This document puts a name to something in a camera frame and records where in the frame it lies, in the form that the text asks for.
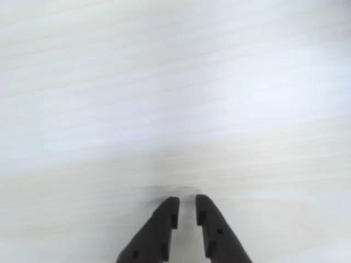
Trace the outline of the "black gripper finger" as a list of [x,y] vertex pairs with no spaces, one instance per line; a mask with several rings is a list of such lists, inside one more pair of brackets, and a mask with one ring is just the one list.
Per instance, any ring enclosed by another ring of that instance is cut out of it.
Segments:
[[215,263],[251,263],[223,214],[207,195],[196,195],[196,222],[202,227],[205,257]]
[[117,263],[169,261],[172,231],[178,228],[180,199],[166,198],[120,252]]

